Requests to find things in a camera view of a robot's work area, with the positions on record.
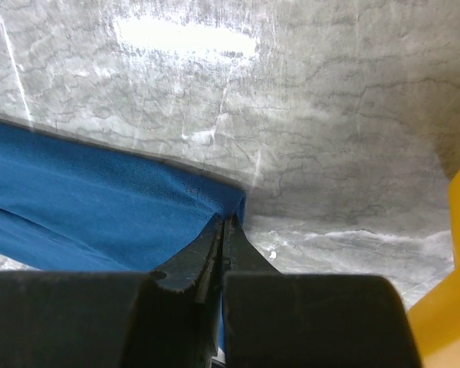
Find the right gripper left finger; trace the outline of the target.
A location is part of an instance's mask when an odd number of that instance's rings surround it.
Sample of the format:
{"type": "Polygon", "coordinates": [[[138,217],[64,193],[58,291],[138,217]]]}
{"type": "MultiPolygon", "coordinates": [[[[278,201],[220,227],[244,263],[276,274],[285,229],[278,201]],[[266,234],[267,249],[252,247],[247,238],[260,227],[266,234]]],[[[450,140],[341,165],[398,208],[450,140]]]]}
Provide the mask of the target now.
{"type": "Polygon", "coordinates": [[[210,367],[218,352],[224,222],[214,215],[140,286],[124,367],[210,367]]]}

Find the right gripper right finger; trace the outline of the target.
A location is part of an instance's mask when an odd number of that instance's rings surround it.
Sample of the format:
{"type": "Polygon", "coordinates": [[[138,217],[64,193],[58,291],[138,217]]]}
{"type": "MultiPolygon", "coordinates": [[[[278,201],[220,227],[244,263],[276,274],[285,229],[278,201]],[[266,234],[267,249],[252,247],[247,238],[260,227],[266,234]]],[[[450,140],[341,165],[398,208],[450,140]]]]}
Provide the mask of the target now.
{"type": "Polygon", "coordinates": [[[229,271],[280,274],[247,239],[236,215],[225,221],[222,241],[222,277],[229,271]]]}

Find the blue t-shirt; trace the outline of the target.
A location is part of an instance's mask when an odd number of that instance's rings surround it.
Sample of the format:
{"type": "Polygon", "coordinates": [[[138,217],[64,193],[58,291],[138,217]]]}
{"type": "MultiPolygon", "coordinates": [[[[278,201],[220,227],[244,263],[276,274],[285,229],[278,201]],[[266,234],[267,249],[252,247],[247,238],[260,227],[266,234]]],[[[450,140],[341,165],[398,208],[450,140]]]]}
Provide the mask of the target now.
{"type": "Polygon", "coordinates": [[[124,367],[148,274],[245,193],[172,166],[0,123],[0,367],[124,367]]]}

